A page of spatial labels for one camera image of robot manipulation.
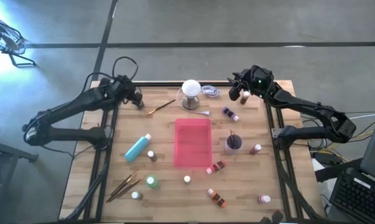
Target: light blue bottle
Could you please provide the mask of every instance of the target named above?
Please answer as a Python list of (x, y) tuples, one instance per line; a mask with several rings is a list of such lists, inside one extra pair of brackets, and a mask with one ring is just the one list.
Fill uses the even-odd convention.
[(133, 162), (140, 153), (146, 148), (150, 143), (151, 135), (146, 134), (146, 136), (141, 137), (127, 153), (125, 153), (125, 159), (128, 162)]

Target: gray floor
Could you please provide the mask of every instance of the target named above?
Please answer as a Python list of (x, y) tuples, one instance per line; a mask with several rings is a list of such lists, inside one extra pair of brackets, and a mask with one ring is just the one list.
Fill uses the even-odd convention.
[[(111, 0), (3, 0), (0, 18), (34, 44), (100, 43)], [(373, 42), (375, 0), (127, 0), (118, 2), (109, 43), (125, 42)], [(28, 49), (37, 68), (15, 68), (0, 54), (0, 142), (39, 153), (20, 160), (0, 204), (0, 223), (57, 219), (71, 159), (31, 147), (21, 126), (40, 110), (75, 97), (99, 49)], [(136, 80), (223, 80), (252, 64), (291, 79), (298, 96), (341, 111), (375, 111), (375, 47), (107, 49), (102, 72), (128, 55)], [(119, 73), (133, 67), (120, 63)], [(356, 119), (362, 130), (375, 117)], [(57, 126), (77, 128), (81, 114)], [(73, 152), (75, 143), (51, 147)], [(338, 150), (361, 157), (366, 142)]]

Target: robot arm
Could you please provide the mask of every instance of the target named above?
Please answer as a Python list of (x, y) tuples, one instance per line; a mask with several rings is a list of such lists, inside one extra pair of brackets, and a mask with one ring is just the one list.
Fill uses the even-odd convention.
[(253, 65), (250, 69), (244, 69), (240, 73), (233, 73), (234, 80), (228, 78), (233, 87), (229, 91), (229, 97), (233, 101), (239, 98), (241, 90), (256, 95), (276, 108), (288, 108), (319, 119), (322, 127), (295, 128), (286, 126), (280, 130), (273, 131), (273, 137), (277, 138), (279, 146), (290, 147), (296, 139), (323, 139), (327, 138), (333, 142), (348, 142), (356, 130), (354, 123), (343, 113), (331, 106), (323, 106), (320, 102), (313, 103), (292, 96), (283, 90), (271, 71)]
[(62, 129), (53, 128), (52, 124), (83, 111), (113, 108), (124, 100), (131, 100), (139, 109), (144, 106), (142, 94), (127, 76), (118, 75), (113, 82), (105, 78), (99, 87), (82, 92), (74, 100), (38, 112), (29, 124), (23, 125), (24, 141), (31, 146), (43, 146), (51, 141), (88, 141), (95, 148), (106, 147), (103, 128)]

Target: pink tray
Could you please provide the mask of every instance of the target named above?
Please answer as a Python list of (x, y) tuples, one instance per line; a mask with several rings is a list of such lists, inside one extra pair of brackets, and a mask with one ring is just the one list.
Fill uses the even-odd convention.
[(211, 165), (211, 120), (176, 119), (174, 166), (181, 168), (208, 168)]

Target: black keyboard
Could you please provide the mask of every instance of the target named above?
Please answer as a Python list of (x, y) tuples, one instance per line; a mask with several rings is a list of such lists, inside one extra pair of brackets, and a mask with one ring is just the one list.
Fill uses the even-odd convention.
[(337, 178), (330, 202), (352, 217), (375, 223), (375, 181), (352, 168)]

